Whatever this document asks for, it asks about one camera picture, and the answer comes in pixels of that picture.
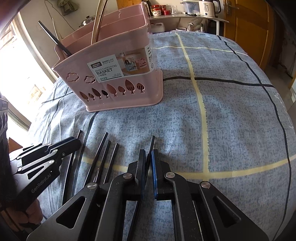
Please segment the person's left hand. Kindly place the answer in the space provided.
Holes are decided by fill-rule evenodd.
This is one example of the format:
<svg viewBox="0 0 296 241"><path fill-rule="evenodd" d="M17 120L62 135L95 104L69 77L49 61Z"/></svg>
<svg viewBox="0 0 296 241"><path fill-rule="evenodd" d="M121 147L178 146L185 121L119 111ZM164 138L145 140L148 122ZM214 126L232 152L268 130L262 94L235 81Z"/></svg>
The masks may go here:
<svg viewBox="0 0 296 241"><path fill-rule="evenodd" d="M15 232L24 229L21 224L33 223L37 225L43 219L43 213L38 199L36 199L25 212L7 208L1 211L1 215L7 225Z"/></svg>

